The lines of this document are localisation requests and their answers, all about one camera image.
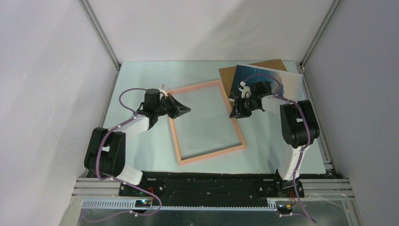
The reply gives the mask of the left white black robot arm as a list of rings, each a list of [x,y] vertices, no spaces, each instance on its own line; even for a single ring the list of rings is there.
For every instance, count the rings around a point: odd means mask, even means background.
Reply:
[[[128,138],[150,130],[159,117],[166,115],[170,119],[176,119],[191,111],[191,108],[177,101],[162,88],[145,89],[144,92],[144,100],[136,110],[123,104],[119,97],[120,105],[130,110],[132,116],[109,129],[93,129],[84,159],[84,167],[94,171],[99,180],[112,178],[131,184],[130,189],[137,196],[147,194],[149,184],[142,179],[143,171],[127,163]]]

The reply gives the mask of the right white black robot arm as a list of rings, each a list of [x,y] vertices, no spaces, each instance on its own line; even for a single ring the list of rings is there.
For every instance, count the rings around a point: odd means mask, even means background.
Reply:
[[[270,82],[241,81],[239,94],[234,97],[231,119],[247,118],[255,110],[269,111],[280,116],[281,132],[290,147],[288,156],[276,170],[274,192],[285,197],[299,187],[299,169],[309,146],[320,135],[316,116],[309,100],[294,101],[273,94]]]

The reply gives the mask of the blue landscape photo print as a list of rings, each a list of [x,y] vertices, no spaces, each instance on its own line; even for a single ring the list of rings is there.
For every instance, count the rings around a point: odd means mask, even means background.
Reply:
[[[247,64],[237,64],[231,91],[228,99],[233,101],[236,96],[241,96],[239,91],[240,82],[244,81],[247,86],[251,83],[269,81],[271,92],[279,97],[291,100],[299,100],[302,92],[303,77],[299,73],[275,70]]]

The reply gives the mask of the orange wooden picture frame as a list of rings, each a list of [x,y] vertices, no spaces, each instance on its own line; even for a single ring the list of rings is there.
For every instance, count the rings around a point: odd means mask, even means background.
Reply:
[[[246,149],[247,143],[221,80],[169,91],[191,111],[170,119],[177,163],[184,165]]]

